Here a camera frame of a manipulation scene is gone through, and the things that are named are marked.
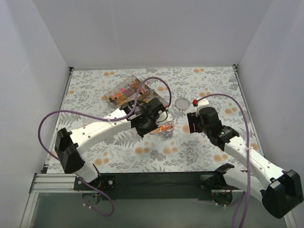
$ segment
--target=white zip tie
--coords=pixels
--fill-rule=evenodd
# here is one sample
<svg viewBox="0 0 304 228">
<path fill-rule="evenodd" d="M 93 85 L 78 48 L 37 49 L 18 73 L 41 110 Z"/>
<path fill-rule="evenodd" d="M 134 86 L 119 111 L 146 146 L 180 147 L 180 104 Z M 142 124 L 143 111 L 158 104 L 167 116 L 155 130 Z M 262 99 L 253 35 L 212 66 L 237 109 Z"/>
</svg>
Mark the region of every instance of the white zip tie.
<svg viewBox="0 0 304 228">
<path fill-rule="evenodd" d="M 252 150 L 252 149 L 253 149 L 253 146 L 245 147 L 245 149 L 246 149 L 246 151 L 247 151 L 247 150 L 249 150 L 249 151 L 250 151 L 250 150 Z"/>
<path fill-rule="evenodd" d="M 113 129 L 113 123 L 111 122 L 111 119 L 109 117 L 106 117 L 108 120 L 107 122 L 111 125 L 111 130 L 112 130 L 112 135 L 114 134 L 114 129 Z"/>
</svg>

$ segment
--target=leaf pattern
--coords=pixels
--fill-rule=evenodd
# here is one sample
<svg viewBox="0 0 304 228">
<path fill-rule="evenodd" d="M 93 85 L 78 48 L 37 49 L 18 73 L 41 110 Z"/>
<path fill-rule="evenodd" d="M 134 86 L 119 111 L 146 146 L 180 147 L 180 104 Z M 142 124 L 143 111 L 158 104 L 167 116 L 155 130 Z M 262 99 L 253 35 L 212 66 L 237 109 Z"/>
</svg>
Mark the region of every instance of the leaf pattern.
<svg viewBox="0 0 304 228">
<path fill-rule="evenodd" d="M 233 96 L 244 108 L 250 129 L 250 143 L 257 147 L 256 133 L 249 120 L 241 91 L 232 67 L 127 69 L 127 70 L 75 70 L 72 73 L 63 109 L 74 110 L 100 117 L 114 111 L 104 95 L 130 75 L 143 80 L 148 76 L 164 79 L 172 91 L 169 112 L 175 121 L 173 136 L 147 134 L 141 138 L 135 129 L 120 132 L 91 147 L 83 154 L 102 172 L 165 172 L 212 171 L 227 162 L 243 168 L 236 159 L 213 146 L 203 134 L 189 134 L 188 120 L 174 106 L 179 97 L 190 102 L 209 93 Z M 162 82 L 153 79 L 149 86 L 166 101 L 168 91 Z M 210 97 L 210 104 L 218 111 L 224 125 L 233 127 L 245 138 L 243 117 L 233 101 L 225 97 Z M 194 112 L 191 105 L 186 111 Z M 59 129 L 81 128 L 95 120 L 74 114 L 59 115 Z M 50 158 L 48 173 L 63 173 L 60 163 Z"/>
</svg>

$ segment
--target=white wall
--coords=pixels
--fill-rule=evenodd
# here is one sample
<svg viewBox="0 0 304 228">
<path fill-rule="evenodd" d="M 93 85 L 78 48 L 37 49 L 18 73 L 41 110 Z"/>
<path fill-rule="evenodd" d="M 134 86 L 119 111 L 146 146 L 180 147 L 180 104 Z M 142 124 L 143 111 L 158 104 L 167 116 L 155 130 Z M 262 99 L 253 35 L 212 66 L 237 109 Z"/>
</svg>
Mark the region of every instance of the white wall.
<svg viewBox="0 0 304 228">
<path fill-rule="evenodd" d="M 304 1 L 274 0 L 240 61 L 240 81 L 266 157 L 304 186 Z M 304 227 L 304 204 L 293 210 Z"/>
<path fill-rule="evenodd" d="M 68 67 L 32 0 L 0 0 L 0 31 L 0 227 L 16 228 L 46 156 L 38 124 L 59 108 Z"/>
<path fill-rule="evenodd" d="M 75 68 L 231 66 L 272 0 L 34 0 Z"/>
</svg>

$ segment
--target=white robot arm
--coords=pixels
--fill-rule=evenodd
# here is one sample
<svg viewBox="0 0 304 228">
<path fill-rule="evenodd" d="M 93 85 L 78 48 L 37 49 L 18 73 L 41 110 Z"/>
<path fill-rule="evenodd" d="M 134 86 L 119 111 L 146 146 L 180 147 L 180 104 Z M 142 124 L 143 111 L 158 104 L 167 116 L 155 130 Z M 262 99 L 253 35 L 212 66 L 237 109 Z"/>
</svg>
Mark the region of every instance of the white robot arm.
<svg viewBox="0 0 304 228">
<path fill-rule="evenodd" d="M 106 116 L 106 119 L 118 119 L 126 116 L 133 108 L 128 102 Z M 90 183 L 98 177 L 97 168 L 82 154 L 105 138 L 122 131 L 135 128 L 143 137 L 165 123 L 172 121 L 163 104 L 154 98 L 148 103 L 141 102 L 129 118 L 113 122 L 94 122 L 88 126 L 68 132 L 66 128 L 58 131 L 55 151 L 65 173 L 75 173 Z"/>
<path fill-rule="evenodd" d="M 229 126 L 222 125 L 217 111 L 209 106 L 206 99 L 193 102 L 197 106 L 194 113 L 188 113 L 190 133 L 205 133 L 210 142 L 230 154 L 245 167 L 247 166 L 247 147 L 242 137 Z M 270 214 L 281 218 L 303 201 L 300 176 L 293 170 L 272 164 L 258 152 L 249 150 L 251 191 Z M 226 185 L 247 191 L 247 173 L 225 164 L 217 169 Z"/>
</svg>

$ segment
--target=purple cable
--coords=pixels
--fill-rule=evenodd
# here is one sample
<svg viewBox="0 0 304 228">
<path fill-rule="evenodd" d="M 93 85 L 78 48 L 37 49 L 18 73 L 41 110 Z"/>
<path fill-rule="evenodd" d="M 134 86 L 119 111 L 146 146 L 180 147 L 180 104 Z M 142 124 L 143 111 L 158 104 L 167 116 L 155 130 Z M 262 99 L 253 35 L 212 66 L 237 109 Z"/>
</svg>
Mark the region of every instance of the purple cable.
<svg viewBox="0 0 304 228">
<path fill-rule="evenodd" d="M 238 209 L 239 209 L 239 206 L 241 206 L 241 203 L 243 201 L 243 198 L 245 196 L 245 192 L 242 193 L 241 197 L 238 199 L 239 204 L 237 205 L 236 209 L 234 210 L 234 213 L 233 213 L 233 217 L 232 217 L 232 227 L 234 228 L 235 227 L 235 222 L 236 222 L 236 217 L 237 217 L 237 212 L 238 212 Z"/>
<path fill-rule="evenodd" d="M 200 99 L 197 99 L 197 101 L 200 101 L 200 100 L 205 99 L 205 98 L 210 97 L 210 96 L 225 96 L 225 97 L 228 97 L 228 98 L 232 99 L 237 104 L 237 106 L 240 108 L 241 113 L 242 113 L 243 118 L 244 118 L 244 123 L 245 123 L 245 128 L 246 128 L 246 147 L 249 148 L 249 127 L 248 127 L 248 122 L 247 122 L 245 113 L 244 113 L 241 105 L 239 104 L 239 102 L 236 99 L 234 99 L 232 96 L 227 95 L 227 94 L 210 94 L 210 95 L 201 97 Z M 241 222 L 239 224 L 239 228 L 241 228 L 243 226 L 243 224 L 244 224 L 244 221 L 245 221 L 245 218 L 246 218 L 246 214 L 247 214 L 247 211 L 248 211 L 249 200 L 250 200 L 250 154 L 249 154 L 249 150 L 247 150 L 246 152 L 247 152 L 247 198 L 246 198 L 246 202 L 245 202 L 245 208 L 244 208 L 243 216 L 242 216 Z M 240 206 L 240 204 L 241 204 L 241 202 L 243 200 L 243 197 L 240 198 L 239 205 L 236 207 L 235 213 L 234 213 L 233 218 L 232 218 L 232 227 L 233 228 L 234 228 L 234 224 L 235 224 L 238 208 L 239 208 L 239 206 Z"/>
<path fill-rule="evenodd" d="M 85 203 L 85 205 L 86 205 L 87 207 L 89 207 L 89 208 L 91 208 L 91 209 L 97 211 L 98 213 L 102 214 L 103 216 L 111 216 L 111 215 L 113 215 L 113 213 L 114 213 L 114 211 L 115 211 L 115 205 L 114 205 L 113 200 L 111 200 L 111 198 L 110 198 L 107 194 L 105 194 L 103 191 L 100 191 L 100 190 L 94 188 L 92 185 L 89 185 L 88 183 L 86 183 L 86 182 L 84 181 L 84 179 L 82 179 L 81 177 L 78 177 L 78 178 L 79 178 L 79 180 L 80 180 L 84 185 L 86 185 L 86 186 L 88 186 L 89 188 L 91 188 L 91 189 L 93 189 L 93 190 L 99 192 L 99 193 L 102 194 L 104 197 L 106 197 L 106 198 L 110 201 L 110 203 L 111 203 L 111 205 L 112 205 L 112 211 L 111 211 L 109 214 L 107 214 L 107 213 L 102 212 L 100 209 L 98 209 L 98 208 L 96 208 L 96 207 L 92 207 L 92 206 L 89 205 L 89 204 L 86 204 L 86 203 Z"/>
<path fill-rule="evenodd" d="M 131 110 L 131 112 L 129 112 L 126 116 L 123 116 L 123 117 L 120 117 L 120 118 L 116 118 L 116 119 L 105 119 L 105 118 L 101 118 L 101 117 L 97 117 L 97 116 L 93 116 L 93 115 L 88 115 L 88 114 L 84 114 L 84 113 L 80 113 L 80 112 L 76 112 L 76 111 L 71 111 L 71 110 L 57 110 L 57 111 L 53 111 L 49 114 L 47 114 L 45 117 L 43 117 L 43 119 L 41 120 L 40 124 L 39 124 L 39 128 L 38 128 L 38 140 L 39 140 L 39 143 L 40 145 L 42 146 L 42 148 L 49 154 L 51 155 L 53 158 L 59 160 L 59 158 L 57 156 L 55 156 L 51 151 L 48 150 L 48 148 L 43 144 L 42 140 L 41 140 L 41 127 L 42 127 L 42 124 L 45 122 L 45 120 L 50 117 L 51 115 L 53 114 L 56 114 L 56 113 L 72 113 L 72 114 L 77 114 L 77 115 L 81 115 L 81 116 L 84 116 L 84 117 L 88 117 L 88 118 L 92 118 L 92 119 L 95 119 L 95 120 L 99 120 L 99 121 L 105 121 L 105 122 L 108 122 L 108 121 L 120 121 L 120 120 L 124 120 L 126 118 L 128 118 L 129 116 L 131 116 L 133 114 L 133 112 L 135 111 L 135 108 L 136 108 L 136 105 L 137 105 L 137 98 L 138 98 L 138 94 L 139 94 L 139 91 L 141 89 L 141 87 L 143 86 L 143 84 L 150 80 L 150 79 L 157 79 L 157 80 L 160 80 L 161 82 L 163 82 L 165 84 L 165 86 L 168 88 L 168 91 L 169 91 L 169 104 L 167 105 L 167 107 L 169 107 L 171 105 L 171 101 L 172 101 L 172 94 L 171 94 L 171 90 L 168 86 L 168 84 L 161 78 L 159 77 L 148 77 L 146 78 L 145 80 L 143 80 L 140 84 L 139 84 L 139 87 L 136 91 L 136 94 L 135 94 L 135 98 L 134 98 L 134 106 L 133 106 L 133 109 Z"/>
</svg>

